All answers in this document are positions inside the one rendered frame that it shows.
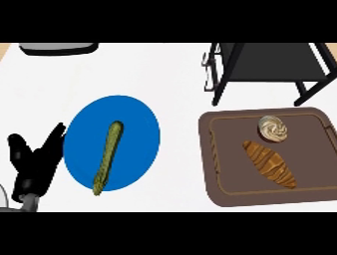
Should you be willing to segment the cream swirl cupcake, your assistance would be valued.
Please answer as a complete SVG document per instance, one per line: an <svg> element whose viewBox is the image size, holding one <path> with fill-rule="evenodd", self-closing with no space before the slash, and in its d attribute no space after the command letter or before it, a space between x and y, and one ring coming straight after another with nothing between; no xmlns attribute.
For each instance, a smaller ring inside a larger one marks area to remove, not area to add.
<svg viewBox="0 0 337 255"><path fill-rule="evenodd" d="M287 125L276 116L264 116L258 120L258 131L261 136L273 142L284 142L288 138Z"/></svg>

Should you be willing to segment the green cucumber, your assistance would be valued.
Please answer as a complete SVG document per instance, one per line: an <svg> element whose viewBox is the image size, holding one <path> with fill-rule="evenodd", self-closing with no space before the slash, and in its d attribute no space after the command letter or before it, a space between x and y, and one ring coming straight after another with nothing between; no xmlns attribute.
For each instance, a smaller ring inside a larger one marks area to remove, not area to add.
<svg viewBox="0 0 337 255"><path fill-rule="evenodd" d="M108 184L112 161L118 149L118 143L122 137L122 132L124 124L119 121L114 121L108 130L103 157L100 167L94 176L93 193L96 196L102 194L103 188Z"/></svg>

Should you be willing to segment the black tiered shelf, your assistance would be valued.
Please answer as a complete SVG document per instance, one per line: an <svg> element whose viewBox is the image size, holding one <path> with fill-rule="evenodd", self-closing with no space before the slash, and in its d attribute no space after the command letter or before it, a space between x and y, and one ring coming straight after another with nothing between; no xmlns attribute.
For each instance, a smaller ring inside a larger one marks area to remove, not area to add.
<svg viewBox="0 0 337 255"><path fill-rule="evenodd" d="M210 75L216 106L229 82L294 83L301 106L337 79L337 62L323 43L316 43L329 73L323 72L307 43L213 43L201 65Z"/></svg>

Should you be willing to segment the blue oval placemat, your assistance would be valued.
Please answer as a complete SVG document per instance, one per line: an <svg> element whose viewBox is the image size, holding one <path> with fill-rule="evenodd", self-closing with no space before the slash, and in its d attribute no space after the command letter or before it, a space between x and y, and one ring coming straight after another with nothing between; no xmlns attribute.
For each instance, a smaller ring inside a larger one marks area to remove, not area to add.
<svg viewBox="0 0 337 255"><path fill-rule="evenodd" d="M63 145L68 170L87 188L93 188L114 121L124 124L124 132L105 191L121 189L140 179L153 164L161 144L159 122L142 101L128 96L93 101L71 122Z"/></svg>

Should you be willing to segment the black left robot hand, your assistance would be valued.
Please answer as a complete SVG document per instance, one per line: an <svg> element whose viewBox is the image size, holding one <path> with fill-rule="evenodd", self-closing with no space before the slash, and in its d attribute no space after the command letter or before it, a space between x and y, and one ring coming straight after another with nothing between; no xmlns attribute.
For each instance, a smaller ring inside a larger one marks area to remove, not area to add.
<svg viewBox="0 0 337 255"><path fill-rule="evenodd" d="M43 146L35 150L19 134L9 135L10 162L17 171L11 199L19 203L28 194L41 197L47 193L63 157L65 130L65 125L57 124Z"/></svg>

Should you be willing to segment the brown croissant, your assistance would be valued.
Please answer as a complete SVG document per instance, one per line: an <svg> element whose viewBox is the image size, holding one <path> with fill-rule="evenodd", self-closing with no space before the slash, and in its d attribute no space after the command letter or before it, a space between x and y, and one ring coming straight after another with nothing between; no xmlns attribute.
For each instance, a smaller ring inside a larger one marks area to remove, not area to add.
<svg viewBox="0 0 337 255"><path fill-rule="evenodd" d="M278 152L251 140L242 143L242 148L258 173L278 185L295 188L297 180Z"/></svg>

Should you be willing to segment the brown tray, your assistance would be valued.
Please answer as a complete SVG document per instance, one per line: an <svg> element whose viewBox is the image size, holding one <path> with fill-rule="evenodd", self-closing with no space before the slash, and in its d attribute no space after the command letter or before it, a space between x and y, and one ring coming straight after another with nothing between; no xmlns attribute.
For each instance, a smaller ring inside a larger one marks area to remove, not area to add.
<svg viewBox="0 0 337 255"><path fill-rule="evenodd" d="M214 204L337 200L337 131L321 110L205 113L198 133Z"/></svg>

